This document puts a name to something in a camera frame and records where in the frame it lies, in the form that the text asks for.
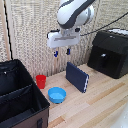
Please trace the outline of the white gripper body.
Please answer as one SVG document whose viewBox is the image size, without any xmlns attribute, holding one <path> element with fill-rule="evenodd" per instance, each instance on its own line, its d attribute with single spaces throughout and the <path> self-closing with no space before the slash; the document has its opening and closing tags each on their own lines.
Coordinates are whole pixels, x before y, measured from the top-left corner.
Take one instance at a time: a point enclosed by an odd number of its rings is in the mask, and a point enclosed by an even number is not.
<svg viewBox="0 0 128 128">
<path fill-rule="evenodd" d="M 72 46 L 80 41 L 80 29 L 51 30 L 47 34 L 47 46 L 57 48 L 63 46 Z"/>
</svg>

